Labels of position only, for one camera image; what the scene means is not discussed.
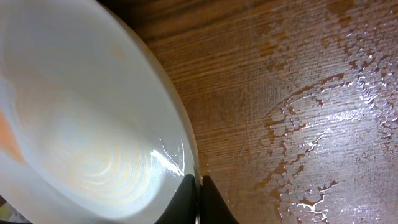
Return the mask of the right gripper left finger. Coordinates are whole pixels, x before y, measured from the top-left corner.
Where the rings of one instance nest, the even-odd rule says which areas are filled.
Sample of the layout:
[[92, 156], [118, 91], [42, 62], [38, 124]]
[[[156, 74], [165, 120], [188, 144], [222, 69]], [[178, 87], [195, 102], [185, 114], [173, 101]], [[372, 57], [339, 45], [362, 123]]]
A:
[[195, 177], [186, 175], [164, 213], [155, 224], [195, 224], [197, 217]]

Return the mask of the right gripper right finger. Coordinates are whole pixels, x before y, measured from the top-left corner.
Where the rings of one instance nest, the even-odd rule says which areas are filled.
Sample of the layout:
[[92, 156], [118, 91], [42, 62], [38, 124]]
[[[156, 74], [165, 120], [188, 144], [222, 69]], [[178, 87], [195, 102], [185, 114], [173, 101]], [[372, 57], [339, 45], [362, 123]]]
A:
[[201, 224], [239, 224], [208, 175], [202, 178]]

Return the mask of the white plate front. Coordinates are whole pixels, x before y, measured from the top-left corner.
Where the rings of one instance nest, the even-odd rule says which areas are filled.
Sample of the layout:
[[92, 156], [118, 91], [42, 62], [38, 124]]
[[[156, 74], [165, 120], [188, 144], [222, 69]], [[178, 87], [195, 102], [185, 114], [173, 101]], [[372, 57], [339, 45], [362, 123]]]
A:
[[32, 223], [155, 223], [198, 162], [185, 108], [97, 1], [1, 2], [1, 195]]

